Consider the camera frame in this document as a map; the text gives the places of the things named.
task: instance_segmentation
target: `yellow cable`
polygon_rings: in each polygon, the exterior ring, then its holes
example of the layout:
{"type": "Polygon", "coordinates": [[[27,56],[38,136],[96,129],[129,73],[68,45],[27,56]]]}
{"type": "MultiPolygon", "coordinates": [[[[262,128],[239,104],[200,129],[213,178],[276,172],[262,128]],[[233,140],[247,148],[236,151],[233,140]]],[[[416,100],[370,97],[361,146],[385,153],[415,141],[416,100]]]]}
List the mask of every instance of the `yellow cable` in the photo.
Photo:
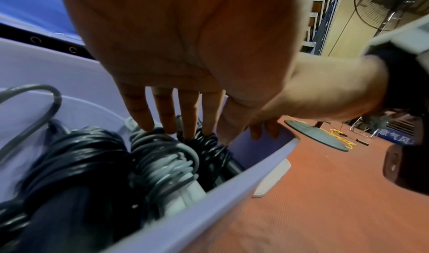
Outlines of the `yellow cable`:
{"type": "MultiPolygon", "coordinates": [[[[295,121],[307,124],[307,122],[304,122],[304,121],[301,121],[301,120],[297,120],[297,119],[295,119],[295,118],[293,118],[291,116],[290,116],[290,118],[293,119],[293,120],[295,120],[295,121]]],[[[353,146],[356,146],[356,143],[353,143],[352,141],[348,141],[347,139],[344,139],[344,138],[340,137],[339,134],[342,133],[342,132],[339,131],[339,130],[335,130],[335,129],[331,129],[330,131],[326,131],[324,129],[321,129],[321,130],[323,130],[327,134],[332,135],[333,137],[337,138],[341,142],[346,143],[348,145],[348,146],[346,146],[346,148],[348,148],[348,149],[353,149],[353,146]]]]}

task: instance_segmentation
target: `fan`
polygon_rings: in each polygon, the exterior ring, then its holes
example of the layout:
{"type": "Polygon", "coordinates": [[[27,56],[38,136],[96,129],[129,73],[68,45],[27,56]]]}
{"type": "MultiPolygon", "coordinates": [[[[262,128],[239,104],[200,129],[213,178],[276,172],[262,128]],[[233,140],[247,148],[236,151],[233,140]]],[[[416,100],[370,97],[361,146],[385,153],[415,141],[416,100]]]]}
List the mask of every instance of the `fan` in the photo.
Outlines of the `fan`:
{"type": "Polygon", "coordinates": [[[354,0],[357,15],[369,26],[389,31],[416,0],[354,0]]]}

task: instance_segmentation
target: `metal grommet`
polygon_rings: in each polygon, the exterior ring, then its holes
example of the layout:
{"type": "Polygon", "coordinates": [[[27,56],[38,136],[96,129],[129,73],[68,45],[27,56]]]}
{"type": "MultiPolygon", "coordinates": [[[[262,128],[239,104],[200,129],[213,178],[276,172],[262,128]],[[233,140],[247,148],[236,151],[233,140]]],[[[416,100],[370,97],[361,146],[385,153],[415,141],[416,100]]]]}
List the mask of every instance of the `metal grommet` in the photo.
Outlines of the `metal grommet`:
{"type": "Polygon", "coordinates": [[[36,36],[32,36],[32,37],[30,37],[30,41],[31,41],[33,44],[36,44],[36,45],[39,45],[39,44],[41,44],[41,43],[42,43],[42,40],[41,40],[40,38],[36,37],[36,36]]]}
{"type": "Polygon", "coordinates": [[[68,48],[68,50],[69,50],[69,52],[71,52],[71,53],[73,53],[73,54],[76,54],[77,53],[77,49],[75,48],[75,47],[70,47],[70,48],[68,48]]]}

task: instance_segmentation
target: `red rubber floor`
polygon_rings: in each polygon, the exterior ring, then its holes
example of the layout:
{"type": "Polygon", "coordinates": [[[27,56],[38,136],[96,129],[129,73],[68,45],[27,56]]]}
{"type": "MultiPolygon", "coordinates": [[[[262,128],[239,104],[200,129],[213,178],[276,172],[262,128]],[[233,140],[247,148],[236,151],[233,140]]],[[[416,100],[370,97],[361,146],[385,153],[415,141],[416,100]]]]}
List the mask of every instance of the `red rubber floor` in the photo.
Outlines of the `red rubber floor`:
{"type": "Polygon", "coordinates": [[[264,197],[250,200],[208,252],[429,252],[429,197],[382,175],[391,143],[354,134],[347,125],[342,131],[370,145],[341,152],[297,133],[301,143],[288,157],[289,172],[264,197]]]}

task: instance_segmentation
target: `dark green mat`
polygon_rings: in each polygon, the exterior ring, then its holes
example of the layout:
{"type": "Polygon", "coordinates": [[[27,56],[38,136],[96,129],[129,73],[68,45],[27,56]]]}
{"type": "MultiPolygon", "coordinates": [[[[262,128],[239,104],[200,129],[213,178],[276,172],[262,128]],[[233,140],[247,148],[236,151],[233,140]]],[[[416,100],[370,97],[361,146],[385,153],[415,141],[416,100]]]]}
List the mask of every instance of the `dark green mat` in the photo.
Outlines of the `dark green mat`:
{"type": "Polygon", "coordinates": [[[316,140],[319,143],[325,144],[340,151],[349,151],[349,149],[340,140],[317,127],[295,120],[286,120],[285,123],[293,129],[310,137],[313,140],[316,140]]]}

